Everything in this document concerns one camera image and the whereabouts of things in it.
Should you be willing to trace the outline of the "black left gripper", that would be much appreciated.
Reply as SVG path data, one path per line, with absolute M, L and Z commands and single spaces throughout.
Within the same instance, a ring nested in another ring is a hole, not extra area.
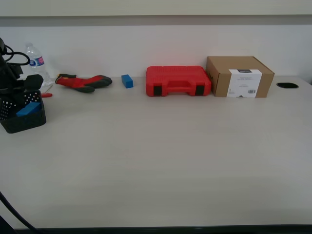
M 1 92 L 1 100 L 7 109 L 25 107 L 25 91 L 39 90 L 43 84 L 43 77 L 39 74 L 29 75 L 26 79 L 17 79 L 14 93 L 9 91 Z

